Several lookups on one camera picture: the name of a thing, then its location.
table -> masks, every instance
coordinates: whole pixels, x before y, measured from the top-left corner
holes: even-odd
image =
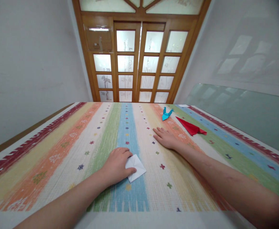
[[[164,106],[174,112],[162,121]],[[190,136],[176,117],[207,135]],[[183,158],[153,138],[157,126],[279,195],[279,151],[197,107],[80,102],[0,152],[0,228],[14,227],[76,186],[116,147],[137,154],[147,173],[105,190],[77,228],[253,227]]]

wooden table edge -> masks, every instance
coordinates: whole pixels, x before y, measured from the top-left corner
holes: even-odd
[[[43,125],[45,122],[52,119],[57,114],[61,113],[62,111],[64,111],[66,108],[70,107],[73,104],[74,103],[71,103],[71,104],[63,107],[62,109],[56,111],[55,113],[49,115],[48,117],[44,118],[43,120],[39,121],[38,123],[34,124],[33,126],[29,127],[28,129],[24,130],[23,132],[19,133],[18,135],[15,135],[13,138],[9,139],[8,141],[4,142],[3,144],[0,145],[0,152],[3,151],[4,149],[8,148],[12,144],[14,144],[15,142],[17,142],[21,138],[25,137],[27,134],[29,134],[30,132],[32,132],[33,130],[38,128],[39,126]]]

hand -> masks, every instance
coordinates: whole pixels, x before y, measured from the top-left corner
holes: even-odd
[[[172,133],[168,132],[168,130],[157,127],[157,129],[153,128],[153,131],[157,134],[153,135],[153,137],[164,147],[175,149],[176,145],[179,144],[179,141],[174,137]]]
[[[133,156],[133,154],[129,149],[122,147],[116,148],[110,153],[104,166],[100,169],[108,181],[109,186],[118,183],[136,172],[136,168],[125,168],[127,159],[130,156]]]

paper crane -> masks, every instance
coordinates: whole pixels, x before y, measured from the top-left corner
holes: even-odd
[[[169,113],[166,113],[166,107],[164,107],[164,110],[163,110],[163,116],[162,116],[162,120],[166,120],[169,118],[169,116],[171,115],[171,113],[173,112],[174,110],[171,109]]]

white paper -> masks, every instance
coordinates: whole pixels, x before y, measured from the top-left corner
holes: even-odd
[[[140,159],[136,154],[127,160],[126,169],[127,168],[136,168],[136,173],[128,176],[130,183],[135,181],[146,172],[146,169],[144,168],[143,164],[140,162]]]

